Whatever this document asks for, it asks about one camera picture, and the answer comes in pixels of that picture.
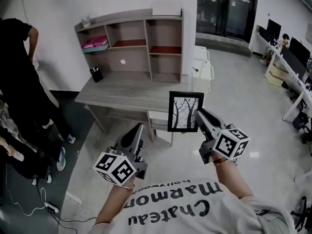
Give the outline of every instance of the hair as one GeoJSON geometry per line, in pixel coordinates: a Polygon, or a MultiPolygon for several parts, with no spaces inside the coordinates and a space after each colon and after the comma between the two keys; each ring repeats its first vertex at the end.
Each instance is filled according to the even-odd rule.
{"type": "Polygon", "coordinates": [[[289,40],[289,36],[287,34],[283,34],[282,38],[285,40],[289,40]]]}

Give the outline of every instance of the white wall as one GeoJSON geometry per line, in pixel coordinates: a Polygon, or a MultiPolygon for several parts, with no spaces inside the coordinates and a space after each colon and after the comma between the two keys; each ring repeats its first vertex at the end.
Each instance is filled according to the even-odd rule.
{"type": "MultiPolygon", "coordinates": [[[[308,22],[312,23],[312,12],[300,0],[258,0],[253,31],[257,24],[267,28],[268,19],[282,26],[280,39],[286,33],[290,38],[294,36],[303,40],[308,49],[312,47],[305,38],[308,22]]],[[[255,42],[252,51],[263,53],[264,48],[259,42],[255,42]]]]}
{"type": "MultiPolygon", "coordinates": [[[[126,10],[151,8],[153,0],[24,0],[29,23],[39,30],[35,55],[39,75],[50,90],[80,91],[89,79],[74,25],[81,15],[98,17],[126,10]]],[[[195,44],[196,0],[179,0],[184,9],[184,74],[191,72],[195,44]]],[[[11,0],[3,18],[25,21],[21,0],[11,0]]]]}

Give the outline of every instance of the framed picture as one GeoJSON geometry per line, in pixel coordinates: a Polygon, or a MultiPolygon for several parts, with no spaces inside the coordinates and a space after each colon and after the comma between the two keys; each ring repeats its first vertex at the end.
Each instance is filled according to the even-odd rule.
{"type": "Polygon", "coordinates": [[[203,93],[170,91],[168,132],[197,132],[195,111],[203,101],[203,93]]]}

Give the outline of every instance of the tree drawing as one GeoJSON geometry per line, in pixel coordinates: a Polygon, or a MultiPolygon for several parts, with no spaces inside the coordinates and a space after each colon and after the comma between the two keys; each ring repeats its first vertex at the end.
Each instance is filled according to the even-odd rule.
{"type": "Polygon", "coordinates": [[[175,97],[172,128],[194,128],[198,98],[175,97]]]}

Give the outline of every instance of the glass door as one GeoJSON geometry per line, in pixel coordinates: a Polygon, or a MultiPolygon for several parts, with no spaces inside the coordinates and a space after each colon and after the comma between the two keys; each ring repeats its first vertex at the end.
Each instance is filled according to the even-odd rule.
{"type": "Polygon", "coordinates": [[[197,0],[196,31],[250,41],[257,0],[197,0]]]}

